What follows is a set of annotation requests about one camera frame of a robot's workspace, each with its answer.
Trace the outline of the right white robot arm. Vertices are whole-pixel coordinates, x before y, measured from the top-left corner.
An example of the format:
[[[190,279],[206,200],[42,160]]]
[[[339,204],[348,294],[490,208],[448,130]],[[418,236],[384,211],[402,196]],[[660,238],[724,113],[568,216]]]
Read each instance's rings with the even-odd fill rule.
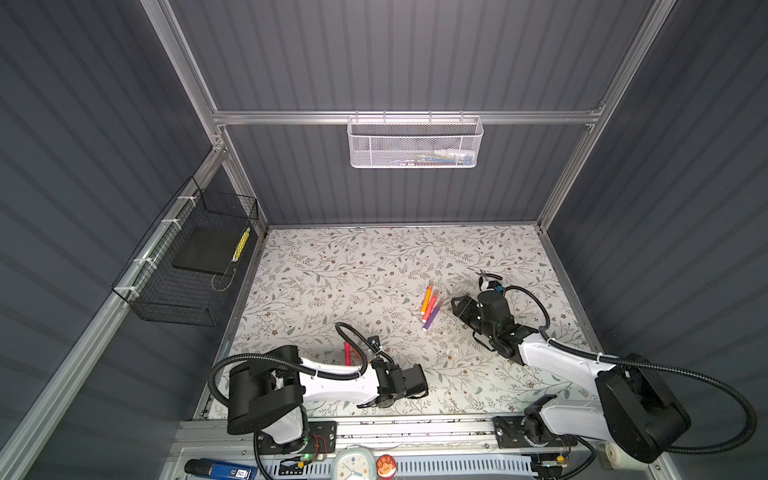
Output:
[[[526,407],[521,428],[533,446],[561,435],[587,437],[611,441],[631,458],[650,463],[691,426],[688,413],[658,374],[565,351],[539,330],[516,323],[502,290],[482,291],[476,299],[455,297],[451,311],[487,350],[588,392],[589,398],[581,401],[543,394]]]

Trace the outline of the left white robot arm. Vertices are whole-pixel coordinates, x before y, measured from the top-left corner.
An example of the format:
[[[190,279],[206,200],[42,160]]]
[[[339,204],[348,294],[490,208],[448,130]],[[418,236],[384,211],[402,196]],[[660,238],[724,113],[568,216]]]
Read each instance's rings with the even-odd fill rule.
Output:
[[[216,381],[211,395],[227,410],[227,433],[263,432],[285,445],[309,434],[304,405],[312,402],[348,402],[359,408],[389,408],[399,400],[429,395],[423,368],[403,369],[378,356],[360,366],[319,364],[287,345],[266,354],[238,354],[217,365],[230,366],[229,386],[222,393]]]

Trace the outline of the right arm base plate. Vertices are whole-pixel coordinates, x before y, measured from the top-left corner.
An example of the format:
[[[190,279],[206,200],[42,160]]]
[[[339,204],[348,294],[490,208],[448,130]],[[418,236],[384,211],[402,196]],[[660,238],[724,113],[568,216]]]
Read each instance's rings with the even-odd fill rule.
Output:
[[[492,418],[493,433],[499,448],[545,448],[562,447],[569,451],[578,445],[570,435],[555,435],[538,424],[528,425],[525,415],[501,415]]]

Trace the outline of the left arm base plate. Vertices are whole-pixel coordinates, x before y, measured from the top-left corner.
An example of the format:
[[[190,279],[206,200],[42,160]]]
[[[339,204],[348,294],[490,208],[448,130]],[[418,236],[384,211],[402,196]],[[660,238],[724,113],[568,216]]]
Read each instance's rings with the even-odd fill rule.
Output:
[[[328,454],[335,451],[335,421],[276,422],[257,435],[260,455]]]

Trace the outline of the orange marker pen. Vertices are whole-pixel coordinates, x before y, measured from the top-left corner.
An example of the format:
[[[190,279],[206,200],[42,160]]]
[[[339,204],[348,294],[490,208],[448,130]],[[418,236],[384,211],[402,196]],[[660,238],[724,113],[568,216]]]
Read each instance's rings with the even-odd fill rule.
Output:
[[[434,285],[433,285],[433,282],[432,282],[432,281],[430,281],[430,282],[428,283],[428,286],[427,286],[427,289],[426,289],[426,292],[425,292],[425,295],[424,295],[424,299],[423,299],[423,301],[422,301],[421,309],[420,309],[420,315],[421,315],[422,317],[423,317],[423,315],[424,315],[424,314],[427,312],[427,309],[428,309],[429,303],[430,303],[430,301],[431,301],[431,297],[432,297],[432,291],[433,291],[433,286],[434,286]]]

